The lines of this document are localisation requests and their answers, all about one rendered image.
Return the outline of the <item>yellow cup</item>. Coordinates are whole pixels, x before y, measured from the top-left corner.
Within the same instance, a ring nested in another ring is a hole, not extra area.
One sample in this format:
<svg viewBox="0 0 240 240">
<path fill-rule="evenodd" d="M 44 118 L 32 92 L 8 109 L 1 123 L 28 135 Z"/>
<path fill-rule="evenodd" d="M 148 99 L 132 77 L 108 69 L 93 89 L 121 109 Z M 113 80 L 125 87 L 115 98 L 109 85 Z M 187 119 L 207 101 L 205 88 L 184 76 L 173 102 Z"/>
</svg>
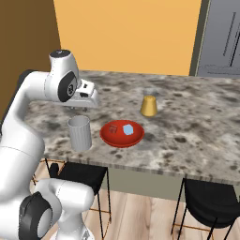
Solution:
<svg viewBox="0 0 240 240">
<path fill-rule="evenodd" d="M 141 114 L 147 117 L 155 116 L 158 112 L 157 101 L 154 96 L 144 96 L 141 106 Z"/>
</svg>

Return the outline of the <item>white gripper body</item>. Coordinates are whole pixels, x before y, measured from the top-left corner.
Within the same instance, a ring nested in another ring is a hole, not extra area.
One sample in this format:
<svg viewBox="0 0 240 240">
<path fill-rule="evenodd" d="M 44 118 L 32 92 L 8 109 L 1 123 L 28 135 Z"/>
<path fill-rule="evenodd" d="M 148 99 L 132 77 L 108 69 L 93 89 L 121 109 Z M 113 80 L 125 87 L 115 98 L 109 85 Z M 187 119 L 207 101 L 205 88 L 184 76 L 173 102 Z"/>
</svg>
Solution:
<svg viewBox="0 0 240 240">
<path fill-rule="evenodd" d="M 94 90 L 89 97 L 83 97 L 81 92 L 75 92 L 74 96 L 67 102 L 62 102 L 62 105 L 77 108 L 97 108 L 98 103 L 98 91 Z"/>
</svg>

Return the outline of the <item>red ice bowl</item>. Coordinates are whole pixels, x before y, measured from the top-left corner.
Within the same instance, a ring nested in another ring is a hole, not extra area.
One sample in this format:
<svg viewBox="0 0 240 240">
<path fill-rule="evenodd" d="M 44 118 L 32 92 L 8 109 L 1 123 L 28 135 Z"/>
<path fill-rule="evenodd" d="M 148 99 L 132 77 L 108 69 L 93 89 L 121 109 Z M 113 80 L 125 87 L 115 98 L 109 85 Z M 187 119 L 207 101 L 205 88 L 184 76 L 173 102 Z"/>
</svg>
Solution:
<svg viewBox="0 0 240 240">
<path fill-rule="evenodd" d="M 116 133 L 109 132 L 109 126 L 116 125 L 118 126 Z M 126 135 L 123 131 L 124 125 L 132 125 L 133 133 L 131 135 Z M 139 143 L 144 136 L 143 127 L 130 120 L 113 120 L 107 124 L 105 124 L 100 132 L 100 138 L 108 145 L 117 147 L 117 148 L 127 148 Z"/>
</svg>

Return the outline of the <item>grey ribbed glass cup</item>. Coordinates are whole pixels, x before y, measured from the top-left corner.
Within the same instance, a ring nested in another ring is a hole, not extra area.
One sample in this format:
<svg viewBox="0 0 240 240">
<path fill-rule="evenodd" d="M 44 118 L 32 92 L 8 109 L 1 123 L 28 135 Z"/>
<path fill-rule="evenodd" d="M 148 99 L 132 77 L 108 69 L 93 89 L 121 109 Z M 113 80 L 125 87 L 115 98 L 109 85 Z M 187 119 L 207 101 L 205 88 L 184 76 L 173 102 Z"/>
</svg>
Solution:
<svg viewBox="0 0 240 240">
<path fill-rule="evenodd" d="M 76 115 L 67 121 L 72 148 L 76 152 L 87 151 L 92 146 L 90 119 Z"/>
</svg>

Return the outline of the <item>black bar stool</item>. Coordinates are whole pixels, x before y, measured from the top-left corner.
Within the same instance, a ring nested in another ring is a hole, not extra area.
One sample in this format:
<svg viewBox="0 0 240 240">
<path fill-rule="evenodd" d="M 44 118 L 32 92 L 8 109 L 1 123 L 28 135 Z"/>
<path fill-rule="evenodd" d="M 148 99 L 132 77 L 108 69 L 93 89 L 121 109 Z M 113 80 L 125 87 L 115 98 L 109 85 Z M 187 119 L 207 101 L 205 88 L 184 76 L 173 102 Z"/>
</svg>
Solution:
<svg viewBox="0 0 240 240">
<path fill-rule="evenodd" d="M 176 226 L 176 217 L 179 203 L 185 191 L 186 206 L 182 216 L 177 240 L 180 240 L 186 213 L 189 212 L 202 225 L 209 227 L 206 240 L 214 240 L 214 229 L 229 228 L 223 240 L 227 240 L 234 222 L 240 218 L 240 199 L 237 199 L 234 187 L 227 184 L 219 184 L 193 179 L 182 179 L 177 205 L 172 221 L 171 235 Z"/>
<path fill-rule="evenodd" d="M 103 231 L 102 214 L 106 211 L 101 209 L 99 191 L 104 177 L 109 177 L 108 168 L 46 158 L 40 162 L 45 164 L 45 168 L 50 177 L 85 184 L 94 190 L 94 194 L 97 196 L 97 212 L 99 213 L 101 240 L 104 240 L 107 232 Z M 109 209 L 106 213 L 109 215 L 108 224 L 110 224 L 112 222 L 112 210 Z"/>
</svg>

